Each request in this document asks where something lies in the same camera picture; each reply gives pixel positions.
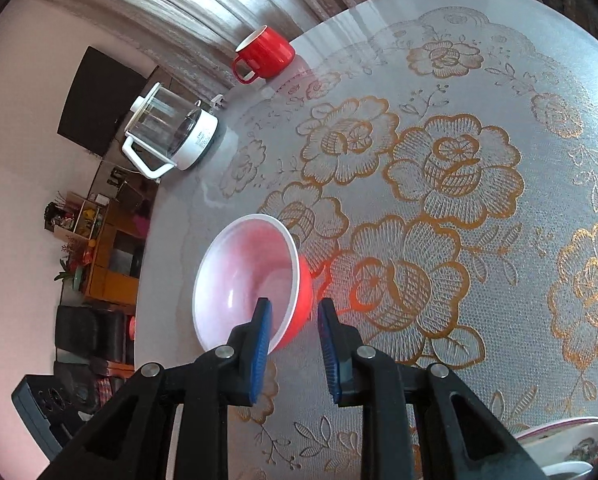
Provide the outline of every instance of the wooden cabinet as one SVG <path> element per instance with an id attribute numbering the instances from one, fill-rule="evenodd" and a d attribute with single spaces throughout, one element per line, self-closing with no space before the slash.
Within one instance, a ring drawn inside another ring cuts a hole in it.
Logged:
<path id="1" fill-rule="evenodd" d="M 133 254 L 128 252 L 128 240 L 134 240 L 138 246 L 143 244 L 132 215 L 121 209 L 115 200 L 111 200 L 106 210 L 103 227 L 96 238 L 93 262 L 89 269 L 84 294 L 89 298 L 125 305 L 136 305 L 139 279 L 131 276 L 134 262 Z M 123 253 L 127 273 L 116 272 L 119 255 Z"/>
<path id="2" fill-rule="evenodd" d="M 110 303 L 136 304 L 139 280 L 119 272 L 108 270 L 103 286 L 105 301 Z"/>

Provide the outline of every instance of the speaker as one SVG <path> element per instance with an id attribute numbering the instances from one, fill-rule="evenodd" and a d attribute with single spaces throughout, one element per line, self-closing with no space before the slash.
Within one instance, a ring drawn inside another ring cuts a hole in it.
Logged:
<path id="1" fill-rule="evenodd" d="M 12 392 L 12 403 L 49 460 L 54 459 L 85 424 L 55 376 L 24 376 Z"/>

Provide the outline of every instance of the plate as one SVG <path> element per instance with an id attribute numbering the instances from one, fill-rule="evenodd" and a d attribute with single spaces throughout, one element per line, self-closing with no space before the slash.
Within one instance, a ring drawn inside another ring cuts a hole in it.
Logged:
<path id="1" fill-rule="evenodd" d="M 521 444 L 540 467 L 572 460 L 594 464 L 598 459 L 598 420 L 562 426 L 556 433 Z"/>
<path id="2" fill-rule="evenodd" d="M 540 426 L 535 426 L 528 430 L 522 431 L 515 435 L 515 438 L 522 445 L 527 445 L 540 438 L 546 438 L 547 436 L 559 433 L 566 428 L 572 428 L 573 426 L 580 426 L 589 422 L 598 422 L 598 416 L 572 416 L 570 418 L 563 418 L 562 420 L 555 420 Z"/>

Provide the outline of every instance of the television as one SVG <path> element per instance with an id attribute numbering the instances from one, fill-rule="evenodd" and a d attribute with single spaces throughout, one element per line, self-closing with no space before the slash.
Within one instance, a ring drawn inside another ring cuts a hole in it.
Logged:
<path id="1" fill-rule="evenodd" d="M 106 155 L 147 79 L 88 47 L 63 105 L 57 133 L 99 156 Z"/>

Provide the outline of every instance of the table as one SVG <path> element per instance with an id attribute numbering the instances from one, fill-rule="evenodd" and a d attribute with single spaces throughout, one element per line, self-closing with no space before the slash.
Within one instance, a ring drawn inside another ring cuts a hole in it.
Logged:
<path id="1" fill-rule="evenodd" d="M 533 0 L 371 0 L 293 46 L 163 178 L 136 362 L 201 353 L 201 257 L 259 211 L 366 342 L 446 363 L 512 433 L 598 415 L 598 42 Z M 231 409 L 231 478 L 358 478 L 360 429 L 327 394 L 313 316 Z"/>

